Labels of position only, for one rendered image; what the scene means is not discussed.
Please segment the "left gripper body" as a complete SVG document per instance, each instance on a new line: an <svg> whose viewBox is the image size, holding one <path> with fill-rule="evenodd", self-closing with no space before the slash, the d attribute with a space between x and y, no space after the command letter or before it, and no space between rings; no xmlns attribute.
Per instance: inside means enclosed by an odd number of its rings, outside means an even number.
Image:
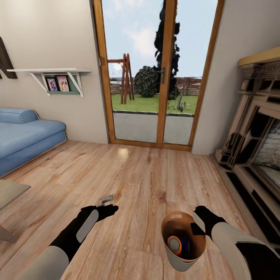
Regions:
<svg viewBox="0 0 280 280"><path fill-rule="evenodd" d="M113 204L110 204L110 205L107 205L107 206L100 206L99 208L101 208L102 212L103 212L103 216L102 216L101 220L115 214Z"/></svg>

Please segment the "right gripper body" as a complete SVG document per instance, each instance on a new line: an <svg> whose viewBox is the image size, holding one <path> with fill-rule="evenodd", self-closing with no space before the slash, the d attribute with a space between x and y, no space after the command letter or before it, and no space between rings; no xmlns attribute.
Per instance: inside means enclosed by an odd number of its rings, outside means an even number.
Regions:
<svg viewBox="0 0 280 280"><path fill-rule="evenodd" d="M191 223L191 229L192 229L192 233L193 235L206 235L206 233L203 232L203 230L201 230L196 223Z"/></svg>

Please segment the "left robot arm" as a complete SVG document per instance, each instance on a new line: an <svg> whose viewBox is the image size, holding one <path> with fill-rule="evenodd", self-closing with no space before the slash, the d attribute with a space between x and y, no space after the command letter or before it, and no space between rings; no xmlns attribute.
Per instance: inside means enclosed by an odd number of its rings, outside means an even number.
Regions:
<svg viewBox="0 0 280 280"><path fill-rule="evenodd" d="M60 280L95 223L119 209L113 204L105 206L114 199L114 195L103 196L97 199L96 206L81 208L77 218L15 280Z"/></svg>

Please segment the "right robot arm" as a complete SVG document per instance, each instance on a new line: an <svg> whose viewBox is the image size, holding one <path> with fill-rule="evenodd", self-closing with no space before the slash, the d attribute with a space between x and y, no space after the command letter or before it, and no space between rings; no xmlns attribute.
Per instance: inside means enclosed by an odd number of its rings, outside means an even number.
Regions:
<svg viewBox="0 0 280 280"><path fill-rule="evenodd" d="M238 280L280 280L280 257L273 249L206 207L197 207L192 214L193 235L208 235Z"/></svg>

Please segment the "trash can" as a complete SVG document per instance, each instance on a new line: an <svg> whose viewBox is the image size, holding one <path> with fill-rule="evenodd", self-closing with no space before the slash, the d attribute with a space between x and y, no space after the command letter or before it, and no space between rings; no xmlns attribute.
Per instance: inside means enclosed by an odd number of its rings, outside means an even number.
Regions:
<svg viewBox="0 0 280 280"><path fill-rule="evenodd" d="M171 218L172 215L181 215L181 218ZM161 235L166 249L168 260L171 266L180 272L187 271L205 252L206 250L206 236L193 235L191 223L195 223L193 217L185 212L175 211L167 214L161 224ZM189 241L191 249L191 257L189 259L182 259L170 252L167 247L167 237L174 235L184 238Z"/></svg>

